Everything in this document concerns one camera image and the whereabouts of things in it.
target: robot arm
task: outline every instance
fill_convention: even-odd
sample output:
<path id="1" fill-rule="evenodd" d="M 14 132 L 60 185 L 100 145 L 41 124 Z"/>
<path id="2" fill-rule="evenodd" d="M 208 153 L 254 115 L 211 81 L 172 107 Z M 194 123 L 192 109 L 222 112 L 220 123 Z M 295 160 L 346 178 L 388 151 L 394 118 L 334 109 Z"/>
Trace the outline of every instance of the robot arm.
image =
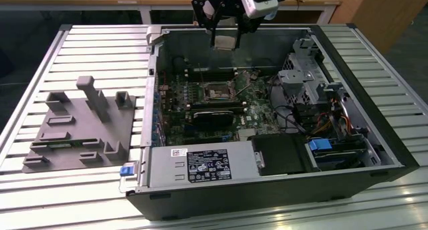
<path id="1" fill-rule="evenodd" d="M 239 47 L 240 35 L 255 32 L 266 15 L 275 12 L 283 0 L 191 0 L 195 19 L 200 28 L 211 31 L 210 45 L 215 44 L 215 29 L 220 20 L 235 18 Z"/>

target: floor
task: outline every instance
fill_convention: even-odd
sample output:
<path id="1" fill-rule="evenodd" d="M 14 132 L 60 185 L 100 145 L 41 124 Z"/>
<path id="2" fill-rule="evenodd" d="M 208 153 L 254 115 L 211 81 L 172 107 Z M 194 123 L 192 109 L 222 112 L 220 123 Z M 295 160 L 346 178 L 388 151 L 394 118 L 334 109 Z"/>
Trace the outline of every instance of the floor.
<path id="1" fill-rule="evenodd" d="M 26 84 L 37 70 L 50 41 L 61 24 L 139 24 L 137 12 L 0 12 L 0 50 L 14 70 L 4 77 L 0 67 L 0 129 L 9 119 Z M 428 7 L 408 27 L 396 45 L 385 55 L 421 98 L 428 102 Z M 6 63 L 1 58 L 0 65 Z"/>

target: table leg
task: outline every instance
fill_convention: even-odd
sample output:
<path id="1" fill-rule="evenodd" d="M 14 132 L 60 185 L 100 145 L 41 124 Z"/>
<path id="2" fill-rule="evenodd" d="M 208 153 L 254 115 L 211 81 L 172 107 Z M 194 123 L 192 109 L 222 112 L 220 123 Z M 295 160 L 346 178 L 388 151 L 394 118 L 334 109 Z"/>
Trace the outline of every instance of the table leg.
<path id="1" fill-rule="evenodd" d="M 318 21 L 317 21 L 318 25 L 326 25 L 330 22 L 330 19 L 331 19 L 333 13 L 334 13 L 334 9 L 335 9 L 335 6 L 325 6 L 323 11 L 322 11 L 319 18 L 318 18 Z"/>
<path id="2" fill-rule="evenodd" d="M 139 14 L 140 14 L 140 20 L 141 20 L 143 25 L 151 25 L 151 23 L 152 23 L 149 11 L 151 11 L 149 6 L 140 6 L 139 7 Z"/>

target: blue drive latch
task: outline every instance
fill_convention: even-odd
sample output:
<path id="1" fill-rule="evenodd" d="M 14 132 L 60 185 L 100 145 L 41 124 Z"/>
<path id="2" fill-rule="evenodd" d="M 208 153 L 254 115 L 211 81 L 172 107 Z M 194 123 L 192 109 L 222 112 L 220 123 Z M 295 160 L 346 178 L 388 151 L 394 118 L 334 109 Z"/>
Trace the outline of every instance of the blue drive latch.
<path id="1" fill-rule="evenodd" d="M 331 144 L 327 139 L 313 139 L 309 142 L 309 148 L 311 151 L 330 150 Z"/>
<path id="2" fill-rule="evenodd" d="M 127 162 L 120 167 L 120 176 L 132 176 L 136 173 L 136 164 L 133 162 Z"/>

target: black plastic cover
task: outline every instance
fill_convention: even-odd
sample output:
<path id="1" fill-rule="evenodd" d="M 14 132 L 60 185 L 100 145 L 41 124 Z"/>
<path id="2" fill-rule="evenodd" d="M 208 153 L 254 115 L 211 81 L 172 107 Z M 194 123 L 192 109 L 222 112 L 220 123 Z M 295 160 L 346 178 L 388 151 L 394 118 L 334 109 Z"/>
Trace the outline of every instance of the black plastic cover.
<path id="1" fill-rule="evenodd" d="M 255 135 L 248 138 L 259 152 L 264 167 L 260 176 L 311 172 L 305 137 L 299 134 Z"/>

